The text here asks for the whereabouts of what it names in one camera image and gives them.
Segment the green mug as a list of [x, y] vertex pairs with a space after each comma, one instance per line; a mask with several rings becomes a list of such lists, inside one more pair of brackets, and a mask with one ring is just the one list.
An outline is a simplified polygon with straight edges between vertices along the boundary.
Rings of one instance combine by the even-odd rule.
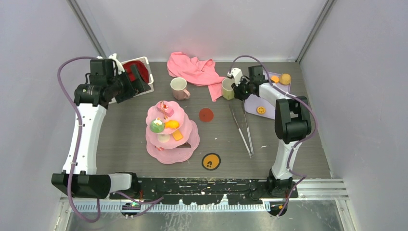
[[226, 100], [232, 100], [235, 98], [233, 86], [235, 85], [235, 81], [230, 78], [225, 78], [222, 81], [222, 96]]

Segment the pink cherry cake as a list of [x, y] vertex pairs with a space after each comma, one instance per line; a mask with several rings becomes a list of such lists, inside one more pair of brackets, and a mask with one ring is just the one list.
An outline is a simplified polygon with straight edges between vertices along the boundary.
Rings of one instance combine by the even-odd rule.
[[168, 103], [165, 101], [160, 101], [157, 105], [156, 108], [163, 113], [164, 117], [167, 118], [169, 116], [172, 116], [174, 114], [174, 110], [172, 107], [169, 106]]

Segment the pink mug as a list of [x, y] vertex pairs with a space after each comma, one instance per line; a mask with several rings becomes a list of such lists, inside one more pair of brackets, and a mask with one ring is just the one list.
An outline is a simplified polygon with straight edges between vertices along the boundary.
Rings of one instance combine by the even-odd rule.
[[173, 92], [173, 96], [179, 100], [186, 100], [191, 97], [190, 92], [187, 90], [187, 81], [181, 77], [175, 77], [170, 82], [170, 87]]

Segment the green frog macaron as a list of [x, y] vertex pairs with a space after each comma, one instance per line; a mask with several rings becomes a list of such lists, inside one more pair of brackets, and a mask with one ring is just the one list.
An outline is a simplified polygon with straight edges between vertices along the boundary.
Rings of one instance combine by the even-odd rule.
[[157, 117], [150, 123], [150, 131], [154, 133], [163, 132], [165, 129], [165, 122], [161, 118]]

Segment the orange fish-shaped cookie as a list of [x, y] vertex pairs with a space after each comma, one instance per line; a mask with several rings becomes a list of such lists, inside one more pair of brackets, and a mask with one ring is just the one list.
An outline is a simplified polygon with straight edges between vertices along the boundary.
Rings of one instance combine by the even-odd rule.
[[180, 127], [179, 122], [176, 120], [170, 120], [165, 122], [165, 129], [178, 129]]

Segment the white round cake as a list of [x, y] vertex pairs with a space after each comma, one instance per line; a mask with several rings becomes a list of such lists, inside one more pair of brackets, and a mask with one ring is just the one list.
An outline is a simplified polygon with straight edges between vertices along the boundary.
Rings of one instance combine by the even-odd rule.
[[171, 136], [168, 135], [168, 134], [157, 134], [157, 140], [158, 140], [160, 143], [169, 142], [170, 138], [171, 138]]

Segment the pink three-tier dessert stand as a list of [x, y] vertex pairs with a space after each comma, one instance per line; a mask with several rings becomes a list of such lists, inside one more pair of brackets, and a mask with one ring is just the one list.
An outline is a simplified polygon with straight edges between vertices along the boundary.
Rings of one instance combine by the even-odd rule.
[[[193, 152], [198, 148], [200, 137], [198, 134], [198, 127], [196, 123], [189, 119], [187, 113], [176, 101], [165, 101], [173, 108], [174, 114], [167, 118], [164, 117], [156, 105], [151, 106], [147, 112], [146, 122], [146, 132], [145, 138], [147, 141], [146, 149], [150, 156], [156, 158], [162, 164], [174, 164], [179, 162], [187, 161], [193, 154]], [[180, 127], [178, 130], [182, 133], [183, 139], [175, 141], [172, 133], [177, 129], [164, 129], [163, 132], [159, 134], [168, 134], [171, 136], [169, 142], [160, 143], [157, 140], [157, 134], [150, 131], [150, 123], [157, 117], [161, 118], [163, 122], [170, 120], [176, 120], [179, 122]], [[179, 145], [188, 142], [191, 148], [177, 148]], [[163, 151], [159, 151], [155, 146], [164, 148]]]

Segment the orange wafer bar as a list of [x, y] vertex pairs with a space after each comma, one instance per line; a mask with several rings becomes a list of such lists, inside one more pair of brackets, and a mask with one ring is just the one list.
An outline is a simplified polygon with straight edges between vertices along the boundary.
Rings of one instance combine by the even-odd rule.
[[175, 141], [179, 141], [181, 139], [183, 139], [183, 135], [182, 133], [177, 129], [172, 133], [172, 136], [174, 138]]

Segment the metal serving tongs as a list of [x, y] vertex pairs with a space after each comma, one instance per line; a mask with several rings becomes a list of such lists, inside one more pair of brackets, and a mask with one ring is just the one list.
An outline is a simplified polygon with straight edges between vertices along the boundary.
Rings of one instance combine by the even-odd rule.
[[229, 110], [234, 124], [238, 129], [238, 133], [245, 145], [249, 158], [252, 158], [254, 155], [254, 148], [247, 120], [247, 114], [244, 108], [244, 102], [229, 103]]

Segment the chocolate cake slice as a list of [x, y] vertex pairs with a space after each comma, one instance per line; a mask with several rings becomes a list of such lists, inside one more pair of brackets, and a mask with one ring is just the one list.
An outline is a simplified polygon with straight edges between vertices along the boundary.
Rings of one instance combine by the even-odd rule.
[[179, 145], [177, 148], [191, 148], [191, 145], [188, 142], [185, 142], [182, 145]]

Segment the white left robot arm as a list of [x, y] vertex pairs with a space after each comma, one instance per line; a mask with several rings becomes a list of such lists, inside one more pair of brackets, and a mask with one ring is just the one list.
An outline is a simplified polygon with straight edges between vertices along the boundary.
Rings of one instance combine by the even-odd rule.
[[149, 72], [141, 61], [121, 64], [114, 58], [90, 58], [86, 81], [68, 98], [75, 114], [70, 151], [61, 173], [51, 183], [69, 198], [115, 199], [120, 191], [129, 199], [140, 194], [136, 173], [97, 174], [96, 152], [109, 103], [121, 103], [151, 90]]

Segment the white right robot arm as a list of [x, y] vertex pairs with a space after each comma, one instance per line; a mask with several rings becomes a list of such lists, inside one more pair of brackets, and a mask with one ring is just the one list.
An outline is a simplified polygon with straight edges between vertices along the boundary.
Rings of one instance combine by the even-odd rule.
[[231, 68], [235, 98], [246, 100], [255, 95], [275, 108], [274, 129], [279, 139], [275, 162], [266, 182], [268, 194], [278, 198], [293, 187], [293, 165], [298, 148], [311, 133], [312, 123], [307, 97], [296, 97], [278, 86], [261, 65], [249, 68], [250, 76], [241, 69]]

